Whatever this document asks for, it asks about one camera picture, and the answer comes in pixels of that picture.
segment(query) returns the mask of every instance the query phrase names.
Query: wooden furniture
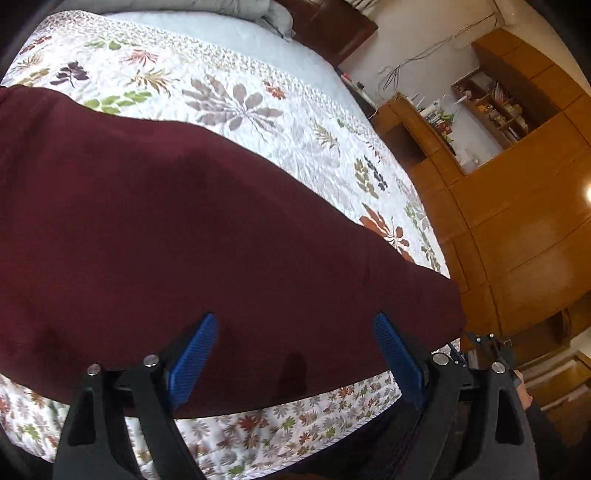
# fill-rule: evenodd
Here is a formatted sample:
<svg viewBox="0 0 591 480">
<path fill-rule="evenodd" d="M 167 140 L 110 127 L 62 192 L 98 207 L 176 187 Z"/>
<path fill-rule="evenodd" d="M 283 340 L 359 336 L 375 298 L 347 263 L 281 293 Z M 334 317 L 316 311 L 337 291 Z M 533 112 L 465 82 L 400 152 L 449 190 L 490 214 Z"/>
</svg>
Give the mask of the wooden furniture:
<svg viewBox="0 0 591 480">
<path fill-rule="evenodd" d="M 458 99 L 464 97 L 466 92 L 471 93 L 472 97 L 464 102 L 464 106 L 502 148 L 511 148 L 541 124 L 550 120 L 551 116 L 539 117 L 534 114 L 527 105 L 527 101 L 524 102 L 513 95 L 499 81 L 492 79 L 493 85 L 490 86 L 478 83 L 476 79 L 482 75 L 483 71 L 480 68 L 470 72 L 452 85 L 452 91 Z"/>
<path fill-rule="evenodd" d="M 505 30 L 473 46 L 482 71 L 539 124 L 523 140 L 464 175 L 406 100 L 388 102 L 372 123 L 425 205 L 466 328 L 508 338 L 591 290 L 591 98 Z"/>
<path fill-rule="evenodd" d="M 294 19 L 294 39 L 337 67 L 378 26 L 343 0 L 278 0 Z"/>
<path fill-rule="evenodd" d="M 540 371 L 532 378 L 526 376 L 526 386 L 563 442 L 569 447 L 576 445 L 591 422 L 591 359 L 574 352 L 551 370 Z"/>
</svg>

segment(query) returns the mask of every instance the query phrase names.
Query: wooden shelf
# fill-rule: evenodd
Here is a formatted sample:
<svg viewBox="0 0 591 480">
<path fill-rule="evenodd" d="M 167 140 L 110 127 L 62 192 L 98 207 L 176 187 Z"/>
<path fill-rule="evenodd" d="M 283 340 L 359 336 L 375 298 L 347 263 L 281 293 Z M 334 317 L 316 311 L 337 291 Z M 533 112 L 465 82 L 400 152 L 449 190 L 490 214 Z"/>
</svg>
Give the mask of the wooden shelf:
<svg viewBox="0 0 591 480">
<path fill-rule="evenodd" d="M 532 130 L 535 129 L 535 125 L 529 120 L 529 116 L 526 112 L 521 115 L 524 119 L 525 123 L 529 126 L 526 130 L 524 129 L 518 122 L 516 117 L 511 115 L 509 110 L 507 110 L 508 106 L 512 106 L 516 103 L 521 103 L 519 100 L 514 97 L 510 96 L 505 102 L 498 102 L 495 100 L 490 92 L 485 91 L 481 86 L 479 86 L 476 82 L 472 80 L 472 77 L 477 74 L 480 69 L 476 69 L 473 72 L 466 75 L 464 78 L 460 79 L 458 82 L 452 85 L 452 91 L 454 92 L 455 96 L 460 99 L 464 97 L 465 91 L 470 90 L 472 92 L 472 98 L 464 101 L 464 106 L 471 111 L 471 113 L 478 119 L 478 121 L 490 132 L 490 134 L 499 142 L 499 145 L 503 149 L 511 148 L 515 143 L 509 137 L 505 136 L 505 132 L 507 132 L 510 128 L 514 132 L 514 136 L 517 137 L 517 141 L 526 137 Z M 509 93 L 507 89 L 503 87 L 503 90 L 506 93 Z M 503 125 L 497 125 L 493 120 L 491 120 L 489 113 L 481 112 L 478 107 L 481 105 L 489 104 L 491 107 L 494 108 L 500 115 L 502 115 L 506 119 L 506 123 Z"/>
</svg>

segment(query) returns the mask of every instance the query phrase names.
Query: wooden headboard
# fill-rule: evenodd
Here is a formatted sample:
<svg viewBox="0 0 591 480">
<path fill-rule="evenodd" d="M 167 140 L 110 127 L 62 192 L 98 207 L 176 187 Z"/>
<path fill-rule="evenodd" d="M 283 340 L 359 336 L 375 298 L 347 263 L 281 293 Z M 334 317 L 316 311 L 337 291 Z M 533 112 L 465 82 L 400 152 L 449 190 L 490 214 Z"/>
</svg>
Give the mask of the wooden headboard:
<svg viewBox="0 0 591 480">
<path fill-rule="evenodd" d="M 345 0 L 277 0 L 294 19 L 294 39 L 337 67 L 378 29 Z"/>
</svg>

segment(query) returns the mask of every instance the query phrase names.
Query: person's hand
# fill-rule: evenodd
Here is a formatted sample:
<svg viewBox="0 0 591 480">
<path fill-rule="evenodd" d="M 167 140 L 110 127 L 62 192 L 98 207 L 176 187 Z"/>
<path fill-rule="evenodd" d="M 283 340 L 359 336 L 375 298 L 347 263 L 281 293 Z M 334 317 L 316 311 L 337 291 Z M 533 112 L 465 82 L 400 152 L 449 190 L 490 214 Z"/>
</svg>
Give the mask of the person's hand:
<svg viewBox="0 0 591 480">
<path fill-rule="evenodd" d="M 519 387 L 517 387 L 517 394 L 519 395 L 519 400 L 521 400 L 521 405 L 523 405 L 523 409 L 527 410 L 529 407 L 531 407 L 531 403 L 534 401 L 534 397 L 527 393 L 527 388 L 525 387 L 525 382 L 523 381 L 523 374 L 519 370 L 514 371 L 515 375 L 517 375 L 521 380 Z"/>
</svg>

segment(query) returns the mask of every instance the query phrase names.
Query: wooden cabinet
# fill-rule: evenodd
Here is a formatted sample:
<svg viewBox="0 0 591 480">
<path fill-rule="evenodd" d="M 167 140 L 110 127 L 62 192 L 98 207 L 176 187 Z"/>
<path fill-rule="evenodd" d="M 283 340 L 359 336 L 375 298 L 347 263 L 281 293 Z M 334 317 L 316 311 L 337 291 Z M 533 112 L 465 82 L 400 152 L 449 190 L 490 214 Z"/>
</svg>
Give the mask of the wooden cabinet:
<svg viewBox="0 0 591 480">
<path fill-rule="evenodd" d="M 505 30 L 474 48 L 482 70 L 519 92 L 539 122 L 521 141 L 464 175 L 406 99 L 391 100 L 373 123 L 382 138 L 403 128 L 420 148 L 401 164 L 460 288 L 466 329 L 507 337 L 591 290 L 591 98 Z"/>
</svg>

